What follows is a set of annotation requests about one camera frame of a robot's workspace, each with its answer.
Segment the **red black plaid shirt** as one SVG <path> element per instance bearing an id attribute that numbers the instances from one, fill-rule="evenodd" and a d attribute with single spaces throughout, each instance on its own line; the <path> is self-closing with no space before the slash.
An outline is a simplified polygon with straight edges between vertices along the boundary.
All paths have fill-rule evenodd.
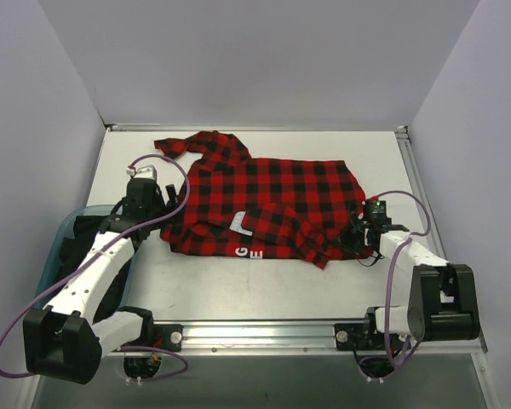
<path id="1" fill-rule="evenodd" d="M 373 251 L 359 231 L 344 243 L 365 192 L 342 160 L 254 158 L 235 135 L 200 131 L 157 140 L 164 156 L 198 153 L 179 200 L 186 206 L 160 237 L 188 256 L 298 259 L 324 268 Z"/>

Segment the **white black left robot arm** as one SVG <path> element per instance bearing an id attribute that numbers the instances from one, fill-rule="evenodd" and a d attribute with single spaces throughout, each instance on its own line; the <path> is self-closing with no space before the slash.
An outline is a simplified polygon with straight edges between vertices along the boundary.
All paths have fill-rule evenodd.
<path id="1" fill-rule="evenodd" d="M 72 272 L 22 320 L 30 374 L 86 384 L 114 351 L 160 353 L 152 312 L 121 300 L 141 244 L 181 206 L 174 186 L 160 187 L 156 176 L 133 176 L 108 215 L 76 220 L 74 236 L 64 244 Z"/>

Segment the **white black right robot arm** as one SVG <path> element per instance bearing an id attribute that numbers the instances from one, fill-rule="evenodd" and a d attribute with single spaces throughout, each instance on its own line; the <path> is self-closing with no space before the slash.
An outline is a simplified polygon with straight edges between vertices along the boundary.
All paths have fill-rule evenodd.
<path id="1" fill-rule="evenodd" d="M 479 309 L 474 272 L 453 264 L 415 241 L 420 237 L 388 217 L 366 221 L 355 217 L 338 236 L 338 245 L 360 255 L 363 249 L 389 260 L 385 304 L 367 310 L 360 330 L 363 343 L 378 349 L 391 334 L 417 342 L 463 341 L 479 337 Z M 391 303 L 396 270 L 406 274 L 410 292 L 403 305 Z"/>

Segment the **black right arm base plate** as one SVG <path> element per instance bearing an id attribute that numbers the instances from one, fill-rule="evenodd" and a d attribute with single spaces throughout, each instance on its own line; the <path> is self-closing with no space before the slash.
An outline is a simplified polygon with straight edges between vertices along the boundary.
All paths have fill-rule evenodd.
<path id="1" fill-rule="evenodd" d="M 383 351 L 384 335 L 360 323 L 334 325 L 336 349 L 339 351 Z"/>

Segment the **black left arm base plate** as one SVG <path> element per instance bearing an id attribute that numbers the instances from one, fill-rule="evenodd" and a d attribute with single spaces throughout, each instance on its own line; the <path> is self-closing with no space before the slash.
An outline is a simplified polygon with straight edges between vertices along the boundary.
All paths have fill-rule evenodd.
<path id="1" fill-rule="evenodd" d="M 123 343 L 121 347 L 154 347 L 170 352 L 180 352 L 184 326 L 180 324 L 156 324 L 146 334 L 136 340 Z"/>

